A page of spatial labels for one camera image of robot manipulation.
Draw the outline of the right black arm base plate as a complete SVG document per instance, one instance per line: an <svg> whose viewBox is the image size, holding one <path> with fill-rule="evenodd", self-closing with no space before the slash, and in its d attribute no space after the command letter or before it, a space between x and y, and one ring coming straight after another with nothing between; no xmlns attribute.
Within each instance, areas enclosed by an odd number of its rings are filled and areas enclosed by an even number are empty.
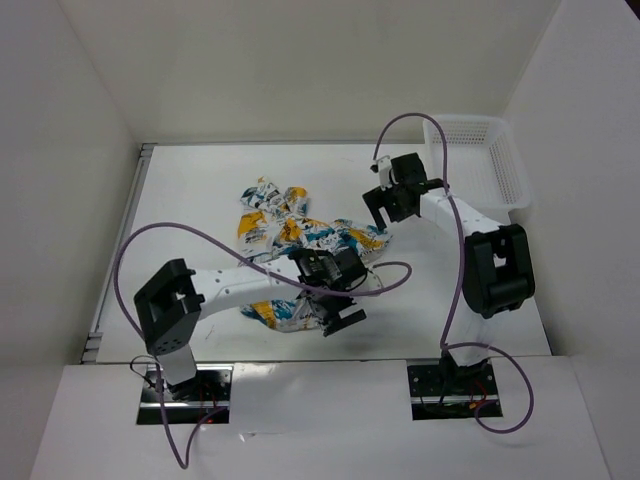
<svg viewBox="0 0 640 480"><path fill-rule="evenodd" d="M489 360L458 367L450 356L407 363L414 421L502 417L494 370Z"/></svg>

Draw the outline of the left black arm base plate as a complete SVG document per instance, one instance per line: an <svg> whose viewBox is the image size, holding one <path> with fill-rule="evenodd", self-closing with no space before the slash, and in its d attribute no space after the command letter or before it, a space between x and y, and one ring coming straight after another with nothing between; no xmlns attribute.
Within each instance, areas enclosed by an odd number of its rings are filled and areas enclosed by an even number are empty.
<svg viewBox="0 0 640 480"><path fill-rule="evenodd" d="M160 399L164 399L170 425L195 425L203 418L206 424L229 422L231 364L199 364L196 379L186 387L170 387L164 383L162 394L156 389L157 372L148 365L143 373L136 424L161 425Z"/></svg>

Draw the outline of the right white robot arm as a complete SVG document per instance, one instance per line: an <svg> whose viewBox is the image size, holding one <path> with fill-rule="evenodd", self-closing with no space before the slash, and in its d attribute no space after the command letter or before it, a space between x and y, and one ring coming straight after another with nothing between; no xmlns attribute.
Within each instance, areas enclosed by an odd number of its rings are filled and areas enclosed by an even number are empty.
<svg viewBox="0 0 640 480"><path fill-rule="evenodd" d="M471 310L461 319L448 314L441 342L450 357L438 370L440 385L460 393L474 379L472 367L489 356L497 327L493 317L519 309L535 292L526 231L502 224L454 195L440 178L429 179L419 155L384 156L371 170L379 185L363 194L376 226L416 216L454 239L462 265L454 294Z"/></svg>

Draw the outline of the patterned white teal yellow shorts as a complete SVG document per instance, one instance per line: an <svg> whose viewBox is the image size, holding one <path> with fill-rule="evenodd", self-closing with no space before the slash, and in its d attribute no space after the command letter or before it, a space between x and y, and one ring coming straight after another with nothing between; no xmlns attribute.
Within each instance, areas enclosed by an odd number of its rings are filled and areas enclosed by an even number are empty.
<svg viewBox="0 0 640 480"><path fill-rule="evenodd" d="M337 253L355 250L365 264L382 256L392 235L374 225L348 219L329 223L308 216L309 197L302 187L279 189L266 177L240 197L243 213L237 228L241 255L254 263L265 263L309 248ZM243 315L280 333L315 329L320 319L304 299L271 300L240 308Z"/></svg>

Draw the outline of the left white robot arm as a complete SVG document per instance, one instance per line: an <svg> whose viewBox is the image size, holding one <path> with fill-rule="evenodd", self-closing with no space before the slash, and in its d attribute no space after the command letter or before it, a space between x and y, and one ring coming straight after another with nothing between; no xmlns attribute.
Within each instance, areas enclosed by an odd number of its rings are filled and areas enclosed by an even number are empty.
<svg viewBox="0 0 640 480"><path fill-rule="evenodd" d="M176 400L191 398L204 382L190 347L197 323L216 313L274 300L311 313L325 337L366 318L351 295L367 279L359 255L302 249L263 264L193 270L183 259L167 262L135 294L149 355L162 368L163 385Z"/></svg>

